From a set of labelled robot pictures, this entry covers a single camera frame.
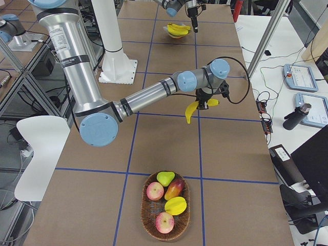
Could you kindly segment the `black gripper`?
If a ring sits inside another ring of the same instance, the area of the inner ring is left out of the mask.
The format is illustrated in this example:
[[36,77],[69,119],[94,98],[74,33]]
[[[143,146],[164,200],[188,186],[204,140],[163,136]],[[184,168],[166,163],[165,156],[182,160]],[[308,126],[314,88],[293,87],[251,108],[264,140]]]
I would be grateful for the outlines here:
[[199,104],[200,110],[207,110],[208,109],[208,101],[212,97],[212,93],[206,93],[203,89],[197,89],[195,91],[196,101]]
[[206,5],[203,1],[187,0],[186,1],[187,16],[192,20],[193,31],[198,32],[197,16],[199,15],[198,9],[201,8],[201,12],[206,9]]

